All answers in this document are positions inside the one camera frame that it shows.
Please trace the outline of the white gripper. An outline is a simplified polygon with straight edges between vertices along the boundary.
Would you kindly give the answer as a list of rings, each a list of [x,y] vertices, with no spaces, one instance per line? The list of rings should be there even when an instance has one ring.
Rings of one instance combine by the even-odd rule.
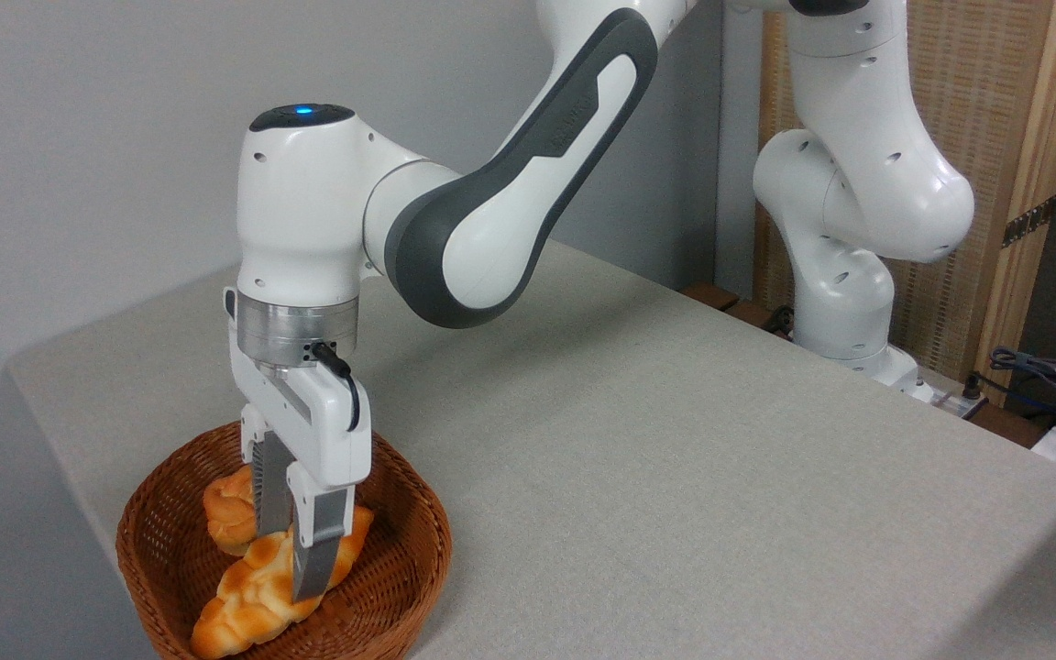
[[[357,345],[358,300],[286,306],[229,287],[224,309],[248,404],[240,454],[251,467],[257,536],[288,530],[293,496],[293,600],[306,601],[327,589],[355,515],[348,485],[370,470],[367,394],[344,360]]]

